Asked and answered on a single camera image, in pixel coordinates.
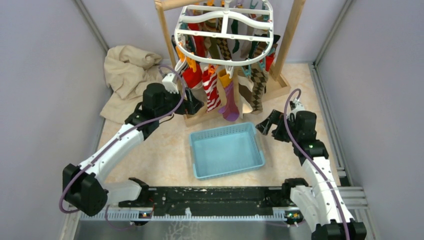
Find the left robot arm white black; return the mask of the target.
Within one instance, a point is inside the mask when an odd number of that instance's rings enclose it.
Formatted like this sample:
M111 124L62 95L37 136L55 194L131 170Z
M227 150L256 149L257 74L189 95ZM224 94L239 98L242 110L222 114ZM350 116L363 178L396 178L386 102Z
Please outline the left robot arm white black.
M204 103L189 88L184 95L170 93L161 83L150 83L119 131L96 153L78 165L68 164L62 171L62 195L67 202L88 216L95 216L108 205L132 202L138 207L149 203L149 186L134 177L105 183L108 175L133 148L143 143L167 116L195 115Z

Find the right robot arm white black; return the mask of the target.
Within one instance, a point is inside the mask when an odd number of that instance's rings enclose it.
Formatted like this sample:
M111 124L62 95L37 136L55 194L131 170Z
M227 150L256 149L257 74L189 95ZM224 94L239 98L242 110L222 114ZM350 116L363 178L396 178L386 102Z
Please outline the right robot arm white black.
M281 199L287 206L297 206L311 230L313 240L364 240L367 229L356 221L346 207L335 183L324 143L317 139L317 115L299 110L285 116L273 110L256 129L267 135L272 125L272 137L291 143L293 152L308 175L303 178L287 178L282 184Z

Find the maroon purple yellow sock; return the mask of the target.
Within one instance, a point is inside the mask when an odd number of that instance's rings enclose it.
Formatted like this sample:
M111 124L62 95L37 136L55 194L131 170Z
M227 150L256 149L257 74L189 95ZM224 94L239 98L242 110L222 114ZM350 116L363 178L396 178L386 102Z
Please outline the maroon purple yellow sock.
M236 105L234 96L234 82L225 69L221 70L217 76L224 89L226 97L225 106L221 107L218 112L222 114L225 120L229 122L234 122L240 116L240 112Z

